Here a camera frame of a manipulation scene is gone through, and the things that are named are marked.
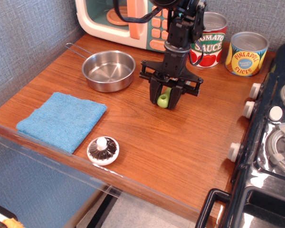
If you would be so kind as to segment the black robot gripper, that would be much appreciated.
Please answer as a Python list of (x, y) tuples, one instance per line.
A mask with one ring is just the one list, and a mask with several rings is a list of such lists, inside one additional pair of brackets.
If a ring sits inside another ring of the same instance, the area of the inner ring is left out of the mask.
[(157, 103), (163, 86), (171, 87), (168, 109), (172, 110), (183, 94), (198, 96), (203, 79), (186, 68), (190, 45), (184, 48), (165, 45), (165, 48), (162, 62), (147, 60), (141, 62), (139, 77), (150, 82), (150, 101), (153, 104)]

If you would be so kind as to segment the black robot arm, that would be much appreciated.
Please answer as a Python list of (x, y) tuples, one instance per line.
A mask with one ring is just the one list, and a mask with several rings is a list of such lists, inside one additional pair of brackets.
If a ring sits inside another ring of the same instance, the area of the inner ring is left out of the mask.
[(160, 98), (164, 86), (171, 89), (168, 109), (172, 110), (181, 95), (188, 93), (197, 96), (203, 79), (186, 68), (187, 61), (195, 66), (190, 57), (191, 46), (198, 43), (203, 35), (204, 13), (206, 3), (202, 0), (153, 0), (156, 7), (141, 18), (123, 17), (119, 10), (119, 2), (113, 1), (117, 16), (128, 23), (146, 23), (161, 10), (168, 10), (168, 37), (164, 42), (165, 53), (162, 62), (141, 62), (139, 76), (150, 83), (150, 101), (155, 104)]

